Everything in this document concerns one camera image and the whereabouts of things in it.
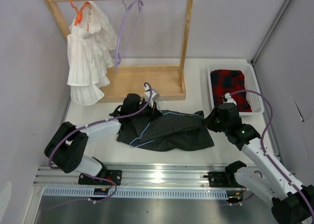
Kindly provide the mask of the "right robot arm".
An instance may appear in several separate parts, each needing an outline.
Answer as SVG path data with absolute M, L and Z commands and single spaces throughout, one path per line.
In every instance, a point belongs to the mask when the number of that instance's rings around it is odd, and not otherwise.
M 226 167 L 231 169 L 224 174 L 227 185 L 248 188 L 271 208 L 280 224 L 299 224 L 314 219 L 313 185 L 305 186 L 266 149 L 257 130 L 242 122 L 234 103 L 215 107 L 202 124 L 210 131 L 224 133 L 261 172 L 256 175 L 243 162 L 236 161 Z

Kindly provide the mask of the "grey polka dot skirt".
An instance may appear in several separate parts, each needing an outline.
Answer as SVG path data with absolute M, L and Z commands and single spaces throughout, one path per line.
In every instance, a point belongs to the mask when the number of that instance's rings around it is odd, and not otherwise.
M 123 118 L 117 141 L 130 147 L 150 151 L 167 152 L 174 149 L 197 151 L 214 146 L 214 142 L 202 125 L 203 111 L 192 114 L 170 110 L 157 111 L 153 120 L 152 110 L 129 118 Z

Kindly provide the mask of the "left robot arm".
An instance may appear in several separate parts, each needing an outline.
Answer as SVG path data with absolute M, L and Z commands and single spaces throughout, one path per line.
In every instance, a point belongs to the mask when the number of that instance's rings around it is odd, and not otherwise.
M 122 105 L 103 120 L 83 126 L 76 126 L 71 122 L 62 123 L 44 151 L 49 159 L 48 166 L 51 169 L 60 169 L 64 173 L 76 171 L 88 174 L 94 184 L 104 183 L 105 165 L 98 159 L 84 154 L 87 144 L 117 134 L 124 120 L 157 112 L 155 99 L 158 97 L 159 93 L 155 90 L 146 91 L 144 98 L 130 93 Z

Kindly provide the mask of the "light blue wire hanger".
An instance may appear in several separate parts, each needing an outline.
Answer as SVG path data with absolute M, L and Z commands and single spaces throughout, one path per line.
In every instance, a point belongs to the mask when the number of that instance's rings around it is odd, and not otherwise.
M 132 121 L 134 128 L 142 131 L 138 137 L 131 139 L 131 147 L 159 152 L 173 149 L 195 151 L 207 147 L 207 143 L 203 141 L 210 140 L 211 137 L 201 124 L 204 119 L 203 111 L 184 114 L 161 110 L 158 103 L 157 108 L 162 112 L 162 116 L 149 121 L 146 127 L 142 127 L 142 123 L 147 121 L 145 118 Z

